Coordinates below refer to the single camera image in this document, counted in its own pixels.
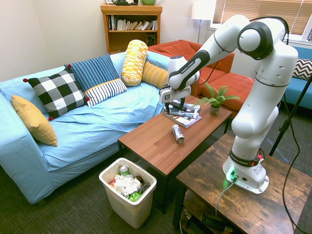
blue sofa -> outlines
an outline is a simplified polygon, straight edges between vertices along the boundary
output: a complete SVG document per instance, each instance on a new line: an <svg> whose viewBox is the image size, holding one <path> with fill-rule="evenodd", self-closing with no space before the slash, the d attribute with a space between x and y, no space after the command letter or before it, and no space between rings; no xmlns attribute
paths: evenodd
<svg viewBox="0 0 312 234"><path fill-rule="evenodd" d="M121 75L125 53L111 55ZM167 69L169 58L148 52L147 60ZM11 95L21 96L48 113L33 88L22 80L62 71L59 67L0 83L0 165L34 204L67 181L118 151L117 139L158 115L163 108L159 89L142 82L95 106L78 107L51 121L58 147L43 144L29 131L12 107Z"/></svg>
<svg viewBox="0 0 312 234"><path fill-rule="evenodd" d="M298 57L301 59L312 59L312 49L294 47L298 51ZM286 89L286 99L287 103L295 105L302 90L304 89L307 80L298 79L292 77L290 84ZM308 88L306 94L302 98L300 105L301 107L308 108L312 110L312 85Z"/></svg>

green bowl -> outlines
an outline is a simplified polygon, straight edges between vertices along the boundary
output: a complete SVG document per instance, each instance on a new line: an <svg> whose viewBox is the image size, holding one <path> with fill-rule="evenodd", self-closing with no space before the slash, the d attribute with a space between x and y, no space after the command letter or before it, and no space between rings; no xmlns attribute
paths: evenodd
<svg viewBox="0 0 312 234"><path fill-rule="evenodd" d="M141 0L143 5L154 5L156 0Z"/></svg>

flower pot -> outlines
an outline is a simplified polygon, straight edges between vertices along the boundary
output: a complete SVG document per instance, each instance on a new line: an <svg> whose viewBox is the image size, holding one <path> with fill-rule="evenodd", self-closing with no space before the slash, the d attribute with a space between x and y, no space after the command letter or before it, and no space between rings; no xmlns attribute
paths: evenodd
<svg viewBox="0 0 312 234"><path fill-rule="evenodd" d="M215 108L215 107L210 106L210 114L213 115L213 116L218 115L219 114L219 110L220 110L220 107Z"/></svg>

bookshelf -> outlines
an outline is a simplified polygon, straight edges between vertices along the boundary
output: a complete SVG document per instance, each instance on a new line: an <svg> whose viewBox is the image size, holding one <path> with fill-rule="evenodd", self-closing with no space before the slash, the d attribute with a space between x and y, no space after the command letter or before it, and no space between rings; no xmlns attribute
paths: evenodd
<svg viewBox="0 0 312 234"><path fill-rule="evenodd" d="M112 4L102 4L106 47L109 54L116 54L126 51L130 41L141 40L147 44L147 37L155 38L155 44L160 44L160 15L162 6L157 5L132 5L116 6ZM157 20L155 30L112 30L110 29L109 16L117 16L118 20L126 21L152 21Z"/></svg>

window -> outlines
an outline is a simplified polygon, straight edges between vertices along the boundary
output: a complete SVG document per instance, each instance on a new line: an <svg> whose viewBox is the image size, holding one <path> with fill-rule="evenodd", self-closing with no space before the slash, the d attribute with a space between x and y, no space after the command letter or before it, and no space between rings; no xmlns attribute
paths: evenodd
<svg viewBox="0 0 312 234"><path fill-rule="evenodd" d="M233 15L249 20L279 16L286 20L293 39L312 41L312 0L216 0L213 23L224 23Z"/></svg>

